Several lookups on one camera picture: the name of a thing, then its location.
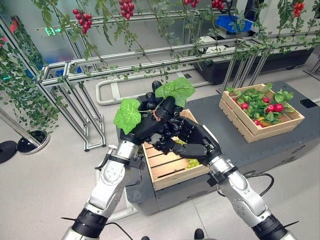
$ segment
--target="blue crate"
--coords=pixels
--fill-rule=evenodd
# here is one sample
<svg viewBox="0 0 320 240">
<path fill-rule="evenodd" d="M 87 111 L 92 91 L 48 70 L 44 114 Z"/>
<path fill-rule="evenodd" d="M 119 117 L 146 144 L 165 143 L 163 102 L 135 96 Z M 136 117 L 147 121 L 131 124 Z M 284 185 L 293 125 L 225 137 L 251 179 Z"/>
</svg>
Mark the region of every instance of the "blue crate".
<svg viewBox="0 0 320 240">
<path fill-rule="evenodd" d="M 229 33 L 236 33 L 236 30 L 231 25 L 232 22 L 233 20 L 230 18 L 230 16 L 224 15 L 224 16 L 219 16 L 215 21 L 215 24 L 226 29 Z M 238 32 L 249 32 L 252 24 L 253 22 L 250 22 L 249 20 L 246 19 L 243 30 L 238 29 Z"/>
</svg>

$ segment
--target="white floor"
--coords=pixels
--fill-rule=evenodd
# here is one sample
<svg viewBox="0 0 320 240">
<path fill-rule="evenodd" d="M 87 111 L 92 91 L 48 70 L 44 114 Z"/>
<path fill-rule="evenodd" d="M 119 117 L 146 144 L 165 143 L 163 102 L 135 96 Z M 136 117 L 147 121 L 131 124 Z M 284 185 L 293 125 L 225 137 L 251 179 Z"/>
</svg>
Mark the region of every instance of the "white floor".
<svg viewBox="0 0 320 240">
<path fill-rule="evenodd" d="M 293 70 L 263 74 L 257 83 L 285 81 L 310 99 L 320 97 L 320 82 L 302 72 L 309 69 L 316 56 L 305 66 Z M 191 71 L 192 81 L 203 78 Z M 86 83 L 94 99 L 95 84 Z M 119 84 L 125 96 L 151 89 L 151 80 Z M 196 89 L 193 99 L 217 94 L 221 86 Z M 105 87 L 104 100 L 111 99 Z M 104 115 L 107 144 L 117 144 L 114 115 L 119 105 L 97 106 Z M 82 210 L 95 185 L 94 167 L 104 158 L 106 148 L 83 151 L 83 142 L 61 117 L 60 127 L 51 135 L 49 145 L 32 155 L 17 153 L 0 165 L 0 239 L 56 240 L 72 224 L 60 217 L 75 218 Z M 0 142 L 18 141 L 19 136 L 0 121 Z M 275 177 L 273 188 L 263 197 L 274 215 L 285 224 L 299 223 L 289 229 L 300 240 L 320 239 L 320 147 L 304 157 L 268 171 Z M 265 177 L 249 180 L 260 192 L 269 184 Z M 200 196 L 152 216 L 140 213 L 116 221 L 134 240 L 149 236 L 151 240 L 191 239 L 196 228 L 218 240 L 255 240 L 254 233 L 233 212 L 230 203 L 216 192 Z M 125 240 L 114 225 L 107 226 L 101 240 Z"/>
</svg>

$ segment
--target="black shoe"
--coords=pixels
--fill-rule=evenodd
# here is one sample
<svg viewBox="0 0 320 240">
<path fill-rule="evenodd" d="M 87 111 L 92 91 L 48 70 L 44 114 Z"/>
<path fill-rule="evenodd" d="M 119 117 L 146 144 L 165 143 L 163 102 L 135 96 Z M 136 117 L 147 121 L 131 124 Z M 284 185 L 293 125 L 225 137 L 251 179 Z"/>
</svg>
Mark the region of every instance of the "black shoe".
<svg viewBox="0 0 320 240">
<path fill-rule="evenodd" d="M 202 231 L 202 229 L 198 228 L 197 230 L 195 230 L 194 232 L 195 240 L 204 239 L 204 238 L 205 238 L 205 234 L 204 234 L 204 231 Z"/>
</svg>

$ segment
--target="gray table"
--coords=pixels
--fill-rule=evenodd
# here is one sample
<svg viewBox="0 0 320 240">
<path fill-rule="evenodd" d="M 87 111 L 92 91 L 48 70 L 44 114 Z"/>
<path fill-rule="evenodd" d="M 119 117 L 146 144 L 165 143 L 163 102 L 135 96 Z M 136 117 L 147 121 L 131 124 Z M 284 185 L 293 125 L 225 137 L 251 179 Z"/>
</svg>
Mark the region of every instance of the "gray table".
<svg viewBox="0 0 320 240">
<path fill-rule="evenodd" d="M 275 92 L 294 92 L 290 104 L 296 108 L 305 119 L 291 132 L 248 143 L 232 122 L 219 108 L 220 95 L 189 101 L 187 107 L 200 124 L 204 124 L 218 139 L 222 152 L 239 167 L 242 173 L 261 173 L 280 164 L 294 161 L 310 151 L 320 138 L 320 107 L 307 108 L 301 100 L 307 99 L 284 82 L 273 83 Z M 128 200 L 145 215 L 168 209 L 194 197 L 215 190 L 207 184 L 207 174 L 154 191 L 150 173 L 147 167 L 141 171 L 142 181 L 126 188 Z M 140 175 L 135 171 L 133 182 Z"/>
</svg>

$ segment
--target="exit sign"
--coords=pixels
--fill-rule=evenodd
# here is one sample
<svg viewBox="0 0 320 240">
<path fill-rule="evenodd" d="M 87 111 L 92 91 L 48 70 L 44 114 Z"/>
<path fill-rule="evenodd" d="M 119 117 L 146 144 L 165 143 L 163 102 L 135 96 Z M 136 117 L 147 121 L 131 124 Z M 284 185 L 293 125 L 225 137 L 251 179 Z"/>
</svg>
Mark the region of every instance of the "exit sign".
<svg viewBox="0 0 320 240">
<path fill-rule="evenodd" d="M 41 37 L 53 37 L 61 34 L 60 26 L 36 28 Z"/>
</svg>

